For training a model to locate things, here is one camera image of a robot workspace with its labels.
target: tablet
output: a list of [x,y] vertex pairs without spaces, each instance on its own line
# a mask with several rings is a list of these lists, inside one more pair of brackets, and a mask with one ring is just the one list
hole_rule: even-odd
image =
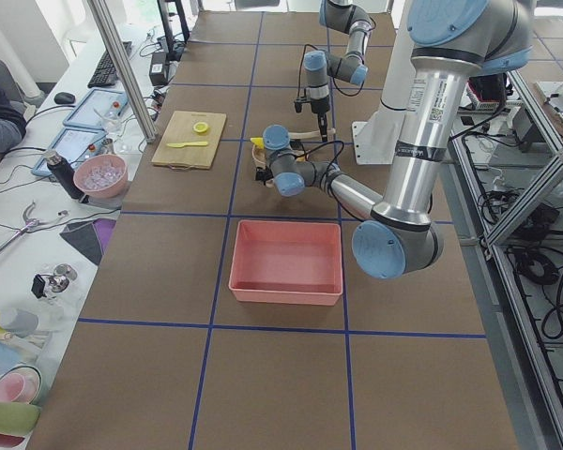
[[[90,152],[87,147],[94,144],[100,147],[100,143],[106,137],[106,132],[102,129],[72,128],[65,127],[56,135],[48,148],[65,158],[73,169],[76,169],[82,162],[89,157]],[[35,176],[49,176],[52,173],[46,166],[46,160],[41,157],[36,163],[31,173]]]
[[68,114],[63,125],[74,128],[102,129],[101,119],[96,111],[104,115],[111,109],[114,101],[121,105],[119,108],[119,114],[121,114],[128,104],[128,96],[123,91],[94,87],[87,91],[84,98]]

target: pink cup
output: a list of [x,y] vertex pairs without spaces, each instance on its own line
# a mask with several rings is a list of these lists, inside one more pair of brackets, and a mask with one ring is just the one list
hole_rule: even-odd
[[30,403],[38,393],[38,384],[29,377],[10,372],[0,379],[0,401]]

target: label sticker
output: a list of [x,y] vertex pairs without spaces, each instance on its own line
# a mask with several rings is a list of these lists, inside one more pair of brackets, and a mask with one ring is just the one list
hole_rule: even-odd
[[447,107],[447,81],[440,80],[438,90],[435,93],[434,105],[430,110],[428,122],[440,123]]
[[424,78],[416,78],[413,80],[413,87],[411,88],[411,96],[409,97],[409,103],[406,106],[406,110],[414,113],[421,106],[423,101],[423,95],[425,94],[425,87],[427,82]]

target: gray sleeve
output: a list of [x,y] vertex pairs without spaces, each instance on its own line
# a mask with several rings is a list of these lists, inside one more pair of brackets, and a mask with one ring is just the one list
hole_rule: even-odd
[[21,132],[12,122],[0,119],[0,153],[6,153],[21,142]]

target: brown table surface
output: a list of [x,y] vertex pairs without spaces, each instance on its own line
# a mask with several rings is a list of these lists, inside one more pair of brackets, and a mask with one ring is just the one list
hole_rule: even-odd
[[[377,108],[394,40],[390,16],[374,17],[365,88],[332,92],[329,118],[348,143],[351,122]],[[227,113],[213,168],[153,167],[158,143],[146,148],[28,448],[517,448],[439,182],[442,258],[379,281],[358,269],[357,223],[335,202],[253,181],[249,137],[273,123],[316,128],[293,106],[303,44],[343,54],[345,42],[316,14],[201,13],[157,125],[175,110]],[[350,143],[339,161],[383,191],[387,167],[358,166]],[[344,296],[237,302],[227,282],[242,218],[339,223]]]

